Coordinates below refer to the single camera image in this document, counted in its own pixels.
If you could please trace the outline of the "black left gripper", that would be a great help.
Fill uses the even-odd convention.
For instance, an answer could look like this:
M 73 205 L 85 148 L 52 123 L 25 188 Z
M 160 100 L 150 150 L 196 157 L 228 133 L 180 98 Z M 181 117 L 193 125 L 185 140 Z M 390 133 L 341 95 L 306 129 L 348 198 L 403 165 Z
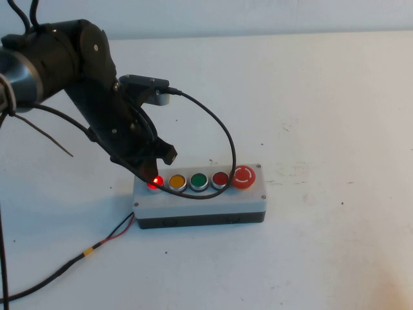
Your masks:
M 139 166 L 145 181 L 158 176 L 157 159 L 171 165 L 177 157 L 175 147 L 157 136 L 148 115 L 124 98 L 114 88 L 116 78 L 105 81 L 82 77 L 65 88 L 65 92 L 90 125 L 99 141 L 111 154 Z

